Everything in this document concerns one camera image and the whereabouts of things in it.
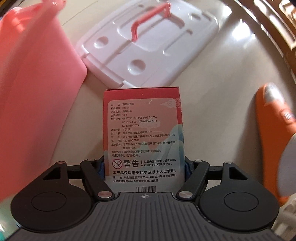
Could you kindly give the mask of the pink box with cloud print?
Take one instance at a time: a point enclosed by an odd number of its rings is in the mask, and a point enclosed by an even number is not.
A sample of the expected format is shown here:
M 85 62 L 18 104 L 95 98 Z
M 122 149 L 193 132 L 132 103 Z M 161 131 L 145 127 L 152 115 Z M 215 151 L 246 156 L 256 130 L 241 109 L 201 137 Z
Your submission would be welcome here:
M 185 183 L 179 88 L 106 90 L 103 150 L 105 181 L 114 193 L 177 193 Z

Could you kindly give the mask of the orange slipper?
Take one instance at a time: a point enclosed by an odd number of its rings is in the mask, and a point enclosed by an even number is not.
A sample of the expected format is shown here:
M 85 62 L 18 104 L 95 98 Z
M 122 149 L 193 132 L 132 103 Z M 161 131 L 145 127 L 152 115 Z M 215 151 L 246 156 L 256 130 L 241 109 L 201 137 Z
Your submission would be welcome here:
M 284 205 L 295 193 L 295 115 L 272 82 L 257 90 L 255 103 L 263 185 Z

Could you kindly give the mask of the wooden chair frame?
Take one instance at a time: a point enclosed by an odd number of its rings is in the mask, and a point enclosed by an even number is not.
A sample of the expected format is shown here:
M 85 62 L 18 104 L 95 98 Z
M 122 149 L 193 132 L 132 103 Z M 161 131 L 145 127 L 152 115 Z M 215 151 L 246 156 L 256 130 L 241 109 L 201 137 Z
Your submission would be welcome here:
M 272 40 L 295 78 L 295 2 L 237 1 Z

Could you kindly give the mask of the white lid with pink handle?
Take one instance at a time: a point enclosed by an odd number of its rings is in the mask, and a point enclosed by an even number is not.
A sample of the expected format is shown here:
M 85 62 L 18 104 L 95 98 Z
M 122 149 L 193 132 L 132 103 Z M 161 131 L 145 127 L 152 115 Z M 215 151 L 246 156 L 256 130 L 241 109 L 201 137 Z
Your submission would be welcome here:
M 109 88 L 168 86 L 218 31 L 212 14 L 185 1 L 129 1 L 94 25 L 76 51 Z

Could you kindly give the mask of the pink plastic storage bin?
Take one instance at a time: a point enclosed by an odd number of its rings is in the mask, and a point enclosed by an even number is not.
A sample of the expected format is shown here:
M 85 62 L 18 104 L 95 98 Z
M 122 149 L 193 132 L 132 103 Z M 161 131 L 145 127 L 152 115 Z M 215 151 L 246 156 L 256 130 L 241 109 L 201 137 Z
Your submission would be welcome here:
M 1 199 L 48 168 L 87 70 L 57 15 L 65 1 L 1 19 Z

